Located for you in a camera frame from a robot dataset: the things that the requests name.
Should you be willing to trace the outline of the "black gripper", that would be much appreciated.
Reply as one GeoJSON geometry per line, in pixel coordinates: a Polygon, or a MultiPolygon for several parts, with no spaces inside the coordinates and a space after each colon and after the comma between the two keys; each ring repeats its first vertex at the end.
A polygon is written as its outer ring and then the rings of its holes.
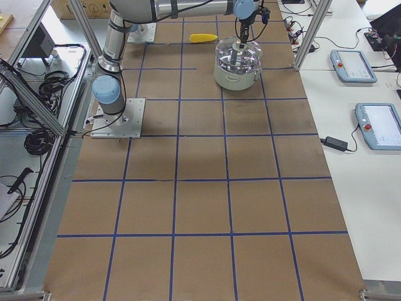
{"type": "Polygon", "coordinates": [[[251,13],[251,15],[249,17],[247,17],[246,19],[240,19],[239,22],[241,24],[241,27],[240,27],[239,35],[237,37],[239,38],[239,40],[242,43],[256,41],[258,38],[261,37],[264,30],[266,29],[267,24],[269,22],[269,18],[270,18],[270,9],[269,8],[259,8],[256,11],[254,11],[253,13],[251,13]],[[250,27],[254,24],[257,15],[261,16],[261,21],[264,24],[264,26],[263,26],[262,30],[260,31],[260,33],[255,38],[248,40],[250,27]]]}

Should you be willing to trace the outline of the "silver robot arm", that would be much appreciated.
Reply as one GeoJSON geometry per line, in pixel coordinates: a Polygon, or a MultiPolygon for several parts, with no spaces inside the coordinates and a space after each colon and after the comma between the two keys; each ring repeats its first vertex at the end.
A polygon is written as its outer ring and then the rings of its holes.
{"type": "Polygon", "coordinates": [[[261,49],[250,36],[257,16],[263,23],[269,9],[261,1],[111,1],[107,37],[96,66],[93,92],[126,89],[122,63],[140,53],[139,74],[146,104],[142,134],[146,136],[265,134],[266,107],[261,100],[225,100],[226,92],[249,90],[259,79],[261,49]],[[174,41],[150,46],[128,43],[142,26],[167,21],[164,38],[181,34],[188,18],[230,15],[234,34],[216,45],[174,41]]]}

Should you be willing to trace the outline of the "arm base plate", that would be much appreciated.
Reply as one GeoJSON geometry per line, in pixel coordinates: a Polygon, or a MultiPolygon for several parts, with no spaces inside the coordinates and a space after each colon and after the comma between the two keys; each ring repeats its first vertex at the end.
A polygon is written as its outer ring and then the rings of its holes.
{"type": "Polygon", "coordinates": [[[128,43],[142,44],[153,43],[155,40],[155,32],[157,25],[150,24],[133,24],[128,36],[128,43]]]}
{"type": "Polygon", "coordinates": [[[96,139],[139,139],[142,133],[144,98],[128,98],[125,111],[121,117],[105,115],[100,105],[96,114],[101,117],[93,121],[93,132],[90,136],[96,139]]]}

